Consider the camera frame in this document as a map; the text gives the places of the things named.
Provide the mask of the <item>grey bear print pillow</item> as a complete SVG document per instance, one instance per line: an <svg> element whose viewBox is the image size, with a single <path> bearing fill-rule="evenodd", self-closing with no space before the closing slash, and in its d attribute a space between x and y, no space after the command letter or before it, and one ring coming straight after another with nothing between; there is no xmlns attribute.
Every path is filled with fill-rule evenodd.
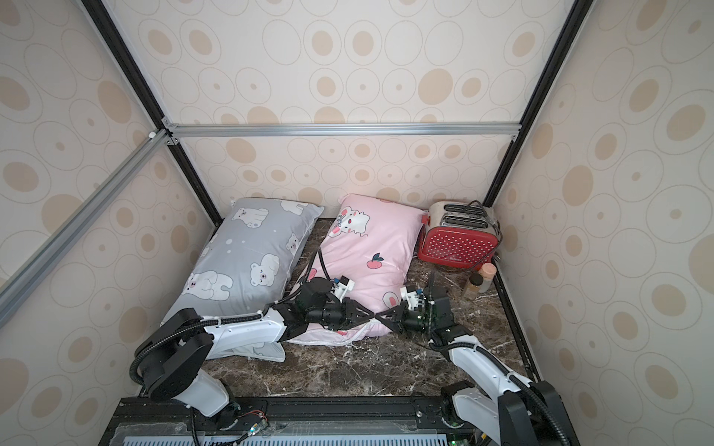
<svg viewBox="0 0 714 446"><path fill-rule="evenodd" d="M235 316L277 301L323 211L296 201L237 200L164 320L184 308L202 316Z"/></svg>

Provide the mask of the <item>pink peach print pillow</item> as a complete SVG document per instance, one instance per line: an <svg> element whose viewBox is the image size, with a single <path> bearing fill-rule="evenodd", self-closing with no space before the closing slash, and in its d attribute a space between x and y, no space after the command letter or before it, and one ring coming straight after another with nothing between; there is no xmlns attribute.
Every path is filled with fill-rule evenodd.
<svg viewBox="0 0 714 446"><path fill-rule="evenodd" d="M425 211L348 194L320 248L327 273L355 282L347 297L375 313L400 303Z"/></svg>

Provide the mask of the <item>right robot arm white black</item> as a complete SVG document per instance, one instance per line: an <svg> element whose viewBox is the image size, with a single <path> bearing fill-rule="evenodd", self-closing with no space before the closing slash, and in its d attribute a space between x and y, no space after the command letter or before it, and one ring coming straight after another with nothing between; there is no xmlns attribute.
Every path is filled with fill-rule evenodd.
<svg viewBox="0 0 714 446"><path fill-rule="evenodd" d="M447 394L448 411L497 445L578 445L563 400L552 385L534 382L507 366L456 322L448 291L404 287L383 298L377 319L396 333L422 333L427 348L440 353L475 383Z"/></svg>

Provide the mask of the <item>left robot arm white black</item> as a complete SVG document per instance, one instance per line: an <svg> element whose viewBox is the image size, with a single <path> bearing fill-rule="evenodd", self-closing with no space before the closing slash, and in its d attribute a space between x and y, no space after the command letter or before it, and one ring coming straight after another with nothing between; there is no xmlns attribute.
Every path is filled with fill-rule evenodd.
<svg viewBox="0 0 714 446"><path fill-rule="evenodd" d="M381 313L338 290L341 285L315 277L251 314L209 317L184 308L137 348L129 376L155 403L176 400L206 418L235 418L234 397L202 370L204 362L255 344L280 346L306 333L312 324L338 332L384 321Z"/></svg>

